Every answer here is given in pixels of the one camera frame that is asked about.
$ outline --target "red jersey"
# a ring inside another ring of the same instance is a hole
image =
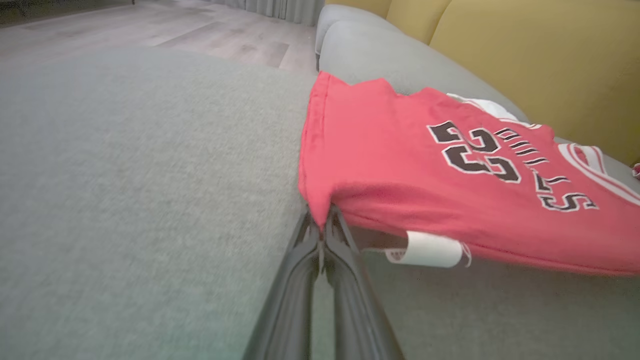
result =
[[[474,256],[591,274],[640,273],[640,195],[595,147],[497,119],[431,88],[349,86],[320,73],[302,134],[299,188],[322,227],[446,236]]]

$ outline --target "jersey number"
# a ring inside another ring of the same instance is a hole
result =
[[[470,138],[476,144],[467,140],[451,121],[427,126],[427,128],[437,143],[454,144],[442,151],[449,166],[466,174],[493,174],[507,183],[520,183],[518,170],[507,158],[484,155],[482,159],[472,161],[467,157],[474,152],[493,154],[500,149],[500,145],[486,129],[479,128],[469,131]]]

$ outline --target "yellow cushion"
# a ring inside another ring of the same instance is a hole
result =
[[[393,0],[387,20],[410,37],[429,44],[451,0]]]
[[[376,15],[387,17],[391,0],[324,0],[325,4],[340,4],[367,10]]]
[[[452,0],[431,47],[557,136],[640,156],[640,1]]]

